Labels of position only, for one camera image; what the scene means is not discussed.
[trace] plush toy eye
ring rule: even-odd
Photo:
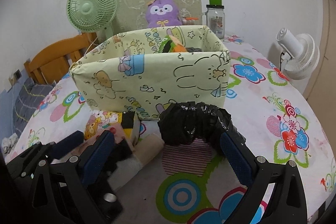
[[[159,7],[157,5],[154,5],[151,7],[151,14],[154,15],[157,13],[157,11],[159,10]]]
[[[167,12],[171,12],[173,10],[173,7],[170,4],[165,4],[163,6],[163,8],[165,9],[165,11]]]

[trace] white fan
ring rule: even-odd
[[[294,36],[290,30],[282,28],[276,39],[284,49],[280,68],[288,77],[301,80],[310,76],[320,59],[320,49],[315,45],[311,35],[301,33]]]

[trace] floral tablecloth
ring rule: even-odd
[[[325,133],[306,100],[278,68],[237,36],[226,37],[231,70],[224,108],[255,155],[300,170],[308,219],[335,187],[335,159]],[[66,75],[41,103],[6,162],[41,141],[58,142],[84,132],[91,115]],[[141,138],[160,134],[156,122],[142,122]],[[200,140],[165,146],[132,180],[117,191],[124,213],[115,223],[221,224],[245,193],[227,160]],[[270,185],[252,223],[267,206]]]

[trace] chair backrest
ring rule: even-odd
[[[70,68],[66,55],[70,55],[72,62],[77,62],[83,57],[80,50],[88,48],[95,38],[95,33],[84,33],[49,45],[41,50],[31,62],[25,62],[28,76],[39,84],[58,82]]]

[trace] metal screw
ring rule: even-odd
[[[263,156],[258,156],[257,161],[263,164],[264,162],[266,162],[266,159]]]
[[[107,201],[107,202],[115,202],[117,200],[117,197],[111,193],[106,193],[104,195],[104,199]]]
[[[39,162],[39,166],[44,166],[46,164],[46,161],[45,160],[41,160],[40,162]]]
[[[295,166],[296,166],[296,163],[295,163],[295,161],[293,161],[293,160],[290,160],[288,163],[289,163],[289,165],[290,165],[291,167],[295,167]]]
[[[77,156],[72,156],[69,161],[70,162],[76,162],[78,160],[78,157]]]

